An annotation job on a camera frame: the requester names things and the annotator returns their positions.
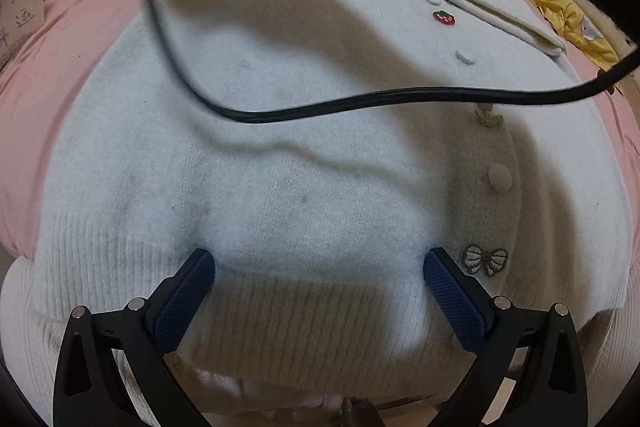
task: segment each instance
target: black cable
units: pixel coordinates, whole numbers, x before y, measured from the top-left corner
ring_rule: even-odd
[[[327,102],[301,105],[273,111],[240,111],[220,105],[193,83],[169,45],[155,0],[146,0],[156,37],[169,66],[180,83],[205,107],[222,118],[241,123],[274,123],[301,120],[324,114],[352,111],[366,107],[398,105],[417,102],[476,102],[502,103],[506,105],[557,105],[578,102],[590,98],[607,87],[613,86],[626,75],[640,67],[640,49],[620,60],[606,73],[578,86],[548,91],[519,91],[507,89],[483,89],[477,87],[408,87],[369,92]]]

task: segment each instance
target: metal pin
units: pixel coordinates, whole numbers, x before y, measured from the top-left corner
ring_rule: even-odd
[[[340,427],[385,427],[376,407],[368,398],[344,398]]]
[[[569,308],[560,302],[554,306],[554,309],[556,310],[556,313],[558,315],[562,315],[562,317],[569,314]]]
[[[71,311],[71,316],[75,319],[79,319],[80,317],[82,317],[84,315],[84,312],[86,311],[86,308],[84,306],[76,306],[72,311]]]
[[[503,295],[498,295],[494,299],[494,304],[501,310],[508,310],[511,308],[511,301]]]
[[[127,308],[129,308],[131,311],[137,312],[144,305],[145,299],[143,299],[142,297],[134,297],[129,301],[129,304],[127,304]]]

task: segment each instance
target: white knit sweater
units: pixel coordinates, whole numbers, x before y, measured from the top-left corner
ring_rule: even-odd
[[[521,0],[429,1],[440,6],[164,0],[163,12],[196,81],[247,110],[405,86],[576,82],[561,41]],[[195,247],[219,271],[180,346],[184,362],[319,393],[446,395],[459,383],[472,356],[454,347],[422,280],[433,247],[456,261],[471,243],[504,248],[504,270],[475,275],[487,291],[524,307],[562,301],[577,327],[622,305],[630,207],[593,103],[496,107],[496,128],[475,109],[223,121],[177,86],[139,16],[54,149],[28,318],[3,309],[0,321],[12,373],[49,417],[71,309],[148,296]],[[5,345],[15,321],[29,333]]]

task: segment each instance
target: fabric-covered button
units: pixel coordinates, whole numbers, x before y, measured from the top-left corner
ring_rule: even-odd
[[[511,173],[502,164],[494,163],[489,167],[489,184],[498,192],[506,192],[511,188]]]
[[[429,4],[433,4],[434,6],[440,6],[442,4],[442,0],[427,0]]]

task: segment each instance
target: pink blanket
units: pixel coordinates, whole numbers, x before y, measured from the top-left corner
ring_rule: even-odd
[[[44,176],[68,108],[139,10],[140,0],[46,0],[44,27],[0,77],[0,241],[16,255],[31,258],[36,248]],[[597,67],[572,45],[568,49],[580,76],[593,78]],[[631,200],[634,254],[638,255],[640,130],[618,93],[599,95],[596,106]]]

